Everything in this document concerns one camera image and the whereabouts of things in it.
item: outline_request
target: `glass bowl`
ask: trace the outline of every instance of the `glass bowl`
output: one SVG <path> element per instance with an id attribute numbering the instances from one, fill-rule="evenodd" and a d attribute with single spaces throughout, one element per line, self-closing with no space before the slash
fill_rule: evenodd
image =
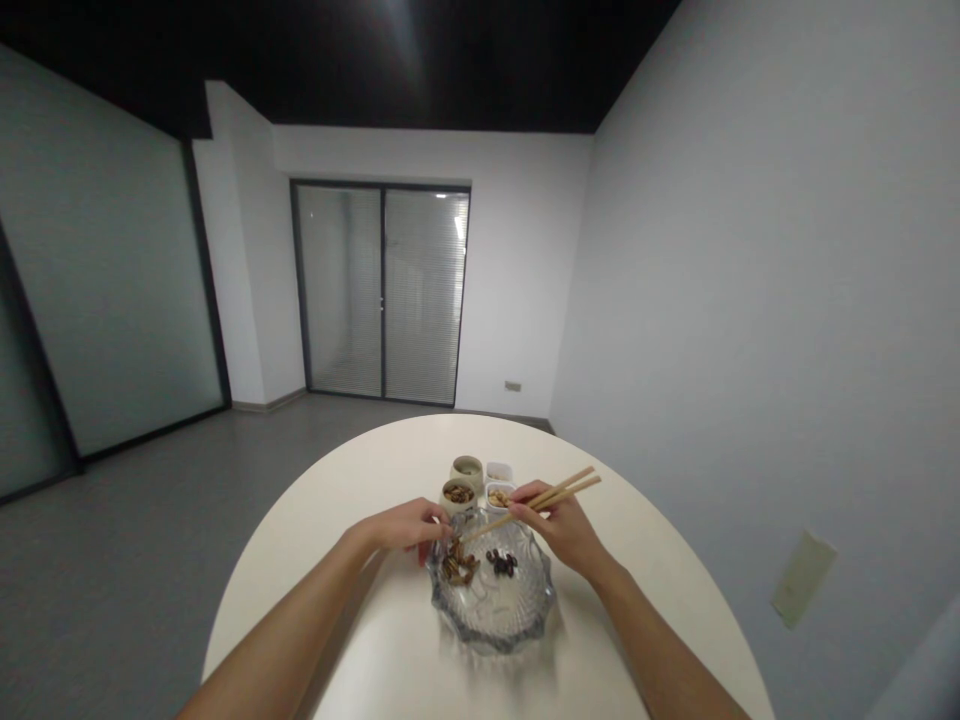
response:
<path id="1" fill-rule="evenodd" d="M 466 537 L 499 519 L 483 508 L 453 516 L 453 530 Z M 449 540 L 435 542 L 427 558 L 433 584 L 433 606 L 461 642 L 481 655 L 508 655 L 530 640 L 543 637 L 547 615 L 556 600 L 550 581 L 550 558 L 543 554 L 525 525 L 511 522 L 470 542 L 464 555 L 480 560 L 469 586 L 451 585 L 443 574 Z M 517 559 L 513 577 L 497 577 L 488 550 Z"/>

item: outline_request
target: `gray floor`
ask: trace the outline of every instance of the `gray floor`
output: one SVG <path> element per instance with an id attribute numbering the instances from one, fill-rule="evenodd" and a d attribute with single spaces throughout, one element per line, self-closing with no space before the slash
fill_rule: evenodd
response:
<path id="1" fill-rule="evenodd" d="M 320 395 L 230 411 L 0 508 L 0 717 L 172 717 L 281 493 L 345 441 L 438 412 Z"/>

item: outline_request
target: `small white bowl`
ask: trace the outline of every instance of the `small white bowl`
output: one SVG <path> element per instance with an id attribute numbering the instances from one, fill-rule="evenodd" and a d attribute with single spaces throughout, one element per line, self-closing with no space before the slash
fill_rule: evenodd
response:
<path id="1" fill-rule="evenodd" d="M 487 501 L 487 512 L 492 513 L 494 515 L 505 515 L 506 513 L 508 513 L 509 510 L 507 510 L 506 508 L 497 507 L 492 502 L 490 502 L 490 493 L 493 490 L 499 490 L 501 492 L 506 493 L 507 495 L 512 495 L 513 491 L 516 489 L 517 489 L 516 486 L 512 485 L 511 483 L 503 483 L 503 482 L 487 483 L 487 487 L 484 489 L 485 491 L 484 500 Z"/>
<path id="2" fill-rule="evenodd" d="M 442 507 L 444 510 L 446 510 L 446 511 L 447 511 L 447 515 L 449 515 L 451 518 L 452 518 L 454 515 L 456 515 L 458 512 L 463 512 L 464 510 L 469 510 L 470 508 L 474 508 L 474 507 L 477 506 L 477 491 L 476 491 L 476 490 L 473 490 L 473 499 L 470 500 L 469 502 L 465 502 L 465 503 L 455 503 L 455 502 L 453 502 L 452 500 L 448 500 L 448 499 L 447 499 L 447 496 L 445 495 L 445 493 L 446 493 L 447 490 L 449 490 L 450 488 L 452 488 L 452 487 L 455 486 L 455 485 L 459 485 L 460 487 L 470 488 L 470 490 L 473 490 L 473 488 L 470 486 L 470 483 L 469 483 L 468 481 L 466 481 L 466 480 L 459 480 L 459 479 L 457 479 L 457 480 L 447 480 L 447 482 L 445 482 L 445 483 L 443 484 L 443 488 L 440 490 L 440 500 L 439 500 L 439 503 L 440 503 L 440 507 Z"/>
<path id="3" fill-rule="evenodd" d="M 487 463 L 487 473 L 483 476 L 483 484 L 489 485 L 492 482 L 513 484 L 513 468 L 506 463 Z"/>

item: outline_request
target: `food in bowl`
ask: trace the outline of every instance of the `food in bowl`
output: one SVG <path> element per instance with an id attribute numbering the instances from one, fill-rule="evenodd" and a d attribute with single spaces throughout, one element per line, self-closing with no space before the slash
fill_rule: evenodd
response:
<path id="1" fill-rule="evenodd" d="M 493 574 L 495 576 L 506 575 L 507 577 L 513 577 L 513 569 L 517 566 L 517 559 L 510 553 L 504 553 L 501 556 L 500 551 L 496 548 L 487 550 L 487 560 L 493 565 Z"/>
<path id="2" fill-rule="evenodd" d="M 463 505 L 473 500 L 473 489 L 465 485 L 451 485 L 443 491 L 443 496 L 452 503 Z"/>
<path id="3" fill-rule="evenodd" d="M 487 502 L 494 507 L 505 508 L 510 504 L 510 496 L 503 490 L 491 490 L 487 493 Z"/>
<path id="4" fill-rule="evenodd" d="M 463 555 L 463 543 L 460 538 L 455 537 L 450 544 L 450 550 L 443 558 L 443 574 L 451 585 L 470 586 L 473 582 L 473 574 L 480 567 L 480 561 L 473 555 Z M 466 574 L 461 575 L 460 570 L 466 568 Z"/>
<path id="5" fill-rule="evenodd" d="M 467 538 L 497 518 L 486 508 L 471 508 L 452 515 L 450 521 L 454 534 Z M 446 577 L 443 559 L 450 550 L 450 540 L 435 542 L 427 569 L 433 606 L 457 638 L 480 655 L 505 655 L 544 636 L 556 591 L 550 581 L 550 558 L 541 552 L 530 528 L 507 523 L 465 544 L 465 556 L 472 553 L 483 561 L 469 587 Z M 492 555 L 493 550 L 517 559 L 512 578 L 509 573 L 498 576 L 486 561 L 487 552 Z"/>

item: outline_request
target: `wall switch plate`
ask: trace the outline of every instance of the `wall switch plate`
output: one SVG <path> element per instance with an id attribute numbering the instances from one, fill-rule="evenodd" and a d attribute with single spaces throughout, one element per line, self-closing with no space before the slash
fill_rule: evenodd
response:
<path id="1" fill-rule="evenodd" d="M 800 544 L 793 551 L 790 564 L 773 595 L 774 609 L 791 630 L 807 611 L 836 557 L 837 551 L 832 546 L 807 530 L 803 531 Z"/>

